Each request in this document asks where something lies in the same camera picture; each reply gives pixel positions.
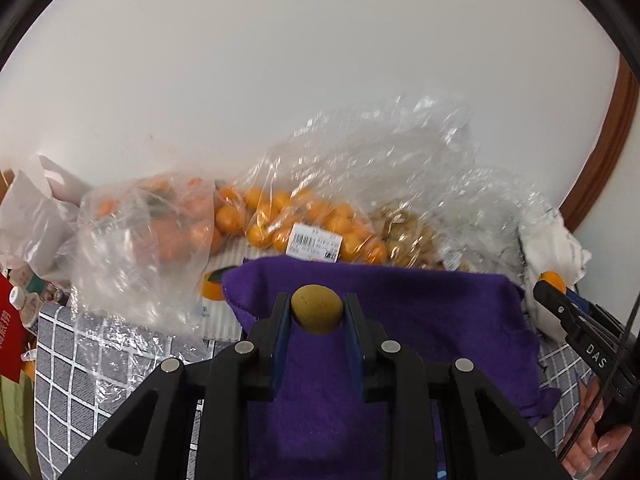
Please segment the person's right hand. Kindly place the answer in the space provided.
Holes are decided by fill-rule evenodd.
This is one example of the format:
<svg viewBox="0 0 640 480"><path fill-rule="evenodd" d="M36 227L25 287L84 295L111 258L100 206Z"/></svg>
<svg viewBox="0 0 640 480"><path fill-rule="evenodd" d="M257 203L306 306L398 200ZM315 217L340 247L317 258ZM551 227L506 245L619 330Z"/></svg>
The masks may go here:
<svg viewBox="0 0 640 480"><path fill-rule="evenodd" d="M597 376L593 376L588 386L580 382L578 389L578 409L572 420L570 429L567 430L563 443L566 443L598 393L600 380ZM605 471L608 470L608 467L614 462L618 453L631 435L631 428L629 426L620 426L604 434L602 437L598 437L596 434L596 423L601 419L603 412L604 403L600 401L579 438L568 451L564 460L562 460L563 467L573 478L585 474L586 479L600 479Z"/></svg>

